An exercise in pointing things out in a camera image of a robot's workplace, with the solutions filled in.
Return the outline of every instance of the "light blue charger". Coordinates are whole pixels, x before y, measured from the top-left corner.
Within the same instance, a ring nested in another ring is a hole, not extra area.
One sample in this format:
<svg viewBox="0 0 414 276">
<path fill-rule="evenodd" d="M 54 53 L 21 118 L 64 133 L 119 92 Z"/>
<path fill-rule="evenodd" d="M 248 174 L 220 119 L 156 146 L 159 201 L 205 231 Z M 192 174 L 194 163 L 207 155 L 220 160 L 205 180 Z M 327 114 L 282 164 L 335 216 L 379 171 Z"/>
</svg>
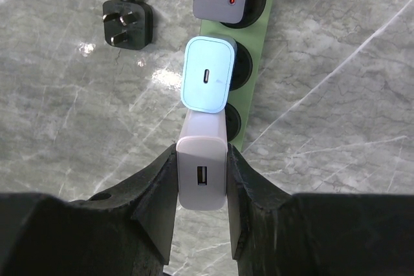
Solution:
<svg viewBox="0 0 414 276">
<path fill-rule="evenodd" d="M 181 100 L 189 109 L 218 113 L 226 106 L 237 43 L 230 37 L 197 36 L 184 55 Z"/>
</svg>

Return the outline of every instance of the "marble surface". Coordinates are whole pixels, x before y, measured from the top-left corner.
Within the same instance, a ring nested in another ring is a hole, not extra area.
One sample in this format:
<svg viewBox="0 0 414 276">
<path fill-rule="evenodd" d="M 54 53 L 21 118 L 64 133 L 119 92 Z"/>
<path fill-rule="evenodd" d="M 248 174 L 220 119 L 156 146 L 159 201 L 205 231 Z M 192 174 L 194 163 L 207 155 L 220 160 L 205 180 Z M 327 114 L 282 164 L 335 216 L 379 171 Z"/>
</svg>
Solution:
<svg viewBox="0 0 414 276">
<path fill-rule="evenodd" d="M 192 0 L 154 43 L 104 41 L 106 0 L 0 0 L 0 191 L 88 198 L 174 142 Z M 413 193 L 414 0 L 274 0 L 243 155 L 289 193 Z M 226 208 L 177 208 L 176 275 L 237 275 Z"/>
</svg>

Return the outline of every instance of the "usb-a port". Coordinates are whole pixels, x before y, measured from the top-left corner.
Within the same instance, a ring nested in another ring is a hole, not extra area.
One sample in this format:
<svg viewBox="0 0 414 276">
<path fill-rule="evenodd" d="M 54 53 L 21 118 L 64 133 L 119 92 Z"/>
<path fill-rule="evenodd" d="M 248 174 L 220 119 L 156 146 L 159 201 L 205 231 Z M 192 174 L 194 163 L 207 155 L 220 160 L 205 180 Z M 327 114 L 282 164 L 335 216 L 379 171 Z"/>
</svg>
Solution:
<svg viewBox="0 0 414 276">
<path fill-rule="evenodd" d="M 199 186 L 207 186 L 207 166 L 197 166 L 197 181 Z"/>
</svg>

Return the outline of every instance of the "metal prong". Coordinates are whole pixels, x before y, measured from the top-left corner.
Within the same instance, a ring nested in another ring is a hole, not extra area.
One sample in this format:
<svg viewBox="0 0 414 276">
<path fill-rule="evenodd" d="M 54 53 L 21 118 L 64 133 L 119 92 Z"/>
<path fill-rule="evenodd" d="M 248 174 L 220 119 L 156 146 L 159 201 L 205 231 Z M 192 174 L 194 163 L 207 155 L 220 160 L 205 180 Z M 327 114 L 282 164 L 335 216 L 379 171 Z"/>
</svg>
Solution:
<svg viewBox="0 0 414 276">
<path fill-rule="evenodd" d="M 108 21 L 112 21 L 113 19 L 119 19 L 120 18 L 120 14 L 119 13 L 109 13 L 106 14 L 102 17 L 102 21 L 103 22 L 108 22 Z"/>
<path fill-rule="evenodd" d="M 111 44 L 113 46 L 116 46 L 116 45 L 120 44 L 121 42 L 126 41 L 127 38 L 128 38 L 127 32 L 121 32 L 121 33 L 111 37 Z"/>
<path fill-rule="evenodd" d="M 132 24 L 132 23 L 137 22 L 138 18 L 136 17 L 136 15 L 134 13 L 130 12 L 130 13 L 124 15 L 124 16 L 121 16 L 119 18 L 119 20 L 121 21 L 121 23 L 124 26 L 127 26 L 128 24 Z"/>
</svg>

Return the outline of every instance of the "electrical plug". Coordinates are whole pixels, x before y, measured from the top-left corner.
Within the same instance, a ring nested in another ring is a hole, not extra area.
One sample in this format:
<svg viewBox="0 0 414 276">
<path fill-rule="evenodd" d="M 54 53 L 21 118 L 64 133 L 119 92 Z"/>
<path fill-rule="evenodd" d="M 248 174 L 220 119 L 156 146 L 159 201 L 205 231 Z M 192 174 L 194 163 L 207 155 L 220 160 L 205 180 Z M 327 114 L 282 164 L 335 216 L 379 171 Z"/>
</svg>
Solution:
<svg viewBox="0 0 414 276">
<path fill-rule="evenodd" d="M 109 45 L 142 50 L 153 39 L 153 11 L 135 0 L 109 0 L 103 4 L 103 27 Z"/>
</svg>

